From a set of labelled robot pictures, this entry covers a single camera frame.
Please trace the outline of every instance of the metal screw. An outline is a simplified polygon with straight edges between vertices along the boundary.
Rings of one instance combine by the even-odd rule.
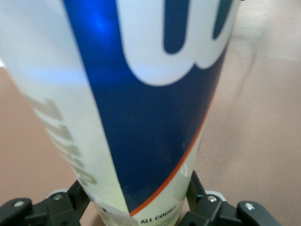
[[[22,206],[24,204],[24,201],[18,201],[14,204],[14,207],[19,207]]]
[[[210,196],[208,196],[208,200],[209,200],[210,202],[216,202],[216,201],[217,201],[217,198],[216,198],[215,196],[213,196],[213,195],[210,195]]]
[[[56,196],[53,197],[53,200],[59,200],[62,198],[62,195],[57,194]]]
[[[248,210],[254,210],[254,209],[255,209],[255,207],[254,207],[252,204],[248,203],[248,202],[245,204],[245,207],[246,207]]]

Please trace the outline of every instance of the orange stripe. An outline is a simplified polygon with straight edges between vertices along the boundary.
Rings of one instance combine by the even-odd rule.
[[[192,142],[190,143],[189,147],[185,151],[183,157],[180,159],[180,161],[178,162],[178,164],[176,165],[176,167],[174,168],[174,170],[171,172],[171,174],[168,176],[168,178],[164,181],[164,183],[147,200],[145,200],[140,206],[138,206],[136,209],[134,209],[134,210],[132,210],[130,212],[130,216],[135,215],[136,213],[138,213],[139,211],[141,211],[144,207],[146,207],[151,201],[153,201],[162,192],[162,190],[169,184],[169,182],[174,178],[175,174],[177,173],[177,171],[179,170],[179,168],[182,166],[183,162],[186,160],[188,154],[192,150],[192,147],[194,146],[194,143],[196,142],[196,140],[198,138],[198,135],[199,135],[199,133],[201,132],[201,130],[203,128],[204,121],[206,120],[207,113],[209,111],[211,103],[212,103],[212,100],[211,100],[211,102],[209,104],[209,107],[207,109],[207,112],[205,114],[205,117],[204,117],[201,125],[199,126],[196,134],[193,137]]]

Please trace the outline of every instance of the blue graphic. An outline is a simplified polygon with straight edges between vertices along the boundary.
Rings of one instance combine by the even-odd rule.
[[[185,41],[189,0],[166,0],[164,20],[164,49],[178,52]]]
[[[161,186],[190,145],[206,114],[224,54],[211,68],[193,67],[172,85],[148,86],[135,78],[124,59],[115,1],[64,3],[131,212]],[[173,47],[170,37],[166,45],[179,49],[181,42]]]
[[[220,35],[222,28],[228,17],[232,3],[233,3],[233,0],[227,0],[227,1],[221,0],[220,1],[220,5],[219,5],[217,16],[216,16],[213,36],[212,36],[213,39],[217,39],[218,36]]]

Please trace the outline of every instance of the black holder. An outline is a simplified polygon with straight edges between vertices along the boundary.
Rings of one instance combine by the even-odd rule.
[[[240,202],[237,208],[217,195],[206,194],[196,172],[186,194],[190,211],[179,226],[280,226],[260,204]],[[76,181],[67,192],[58,192],[33,205],[17,198],[0,206],[0,226],[80,226],[90,200]]]

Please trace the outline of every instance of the beige floor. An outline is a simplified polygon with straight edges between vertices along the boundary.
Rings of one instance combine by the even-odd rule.
[[[0,69],[0,204],[34,203],[75,177]],[[236,205],[263,204],[301,225],[301,1],[241,3],[196,171]],[[93,208],[84,226],[101,225]]]

